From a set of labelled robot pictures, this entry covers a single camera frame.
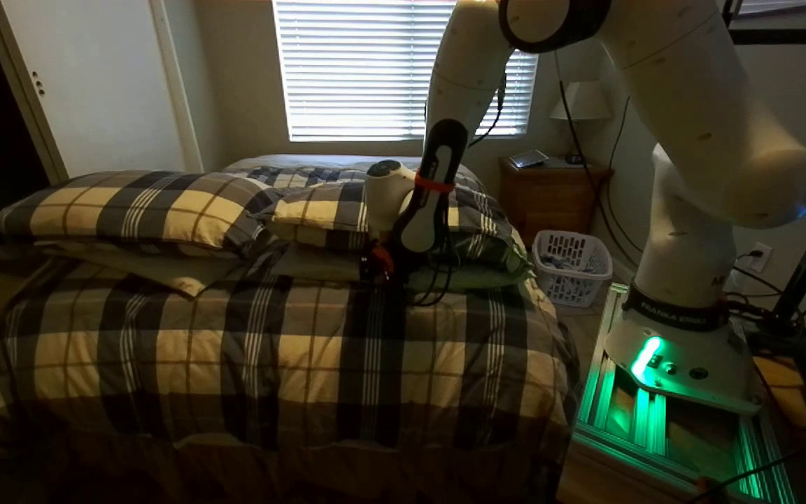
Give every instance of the white door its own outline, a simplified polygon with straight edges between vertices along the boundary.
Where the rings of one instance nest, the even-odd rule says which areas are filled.
[[[3,0],[71,176],[185,170],[149,0]]]

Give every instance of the window blinds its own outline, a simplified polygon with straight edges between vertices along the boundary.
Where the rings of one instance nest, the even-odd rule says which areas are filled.
[[[290,142],[420,141],[439,37],[455,0],[274,0]],[[538,58],[514,53],[493,134],[530,126]]]

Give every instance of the plaid pillow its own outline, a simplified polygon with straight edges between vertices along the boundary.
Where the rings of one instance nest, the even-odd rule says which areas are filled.
[[[331,253],[360,253],[370,239],[363,183],[324,183],[289,190],[268,221],[268,231],[290,245]],[[455,189],[448,198],[450,254],[455,266],[490,266],[509,275],[530,273],[530,254],[486,194]]]
[[[246,259],[274,201],[267,186],[233,175],[107,170],[9,204],[0,236]]]

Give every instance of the wooden nightstand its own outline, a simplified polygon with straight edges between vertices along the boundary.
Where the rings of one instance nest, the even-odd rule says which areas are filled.
[[[591,232],[593,189],[602,189],[611,180],[611,168],[591,168],[591,180],[580,166],[556,166],[555,161],[520,170],[502,163],[497,201],[517,228],[524,245],[532,245],[538,231]]]

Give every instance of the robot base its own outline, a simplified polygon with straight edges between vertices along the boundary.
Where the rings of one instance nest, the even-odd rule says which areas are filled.
[[[615,491],[602,497],[611,484],[574,481],[566,469],[562,497],[580,484],[581,491],[574,497],[598,488],[598,498],[686,502],[710,488],[710,497],[699,502],[793,504],[796,494],[783,464],[717,488],[717,481],[780,460],[766,406],[733,411],[689,394],[667,394],[667,389],[640,386],[635,369],[605,352],[605,336],[621,322],[625,299],[626,287],[614,287],[567,453],[567,464],[574,460],[576,469],[570,469],[574,480],[580,474],[591,474],[597,481],[598,476],[614,480]],[[752,385],[751,400],[765,404],[766,392],[758,380]]]

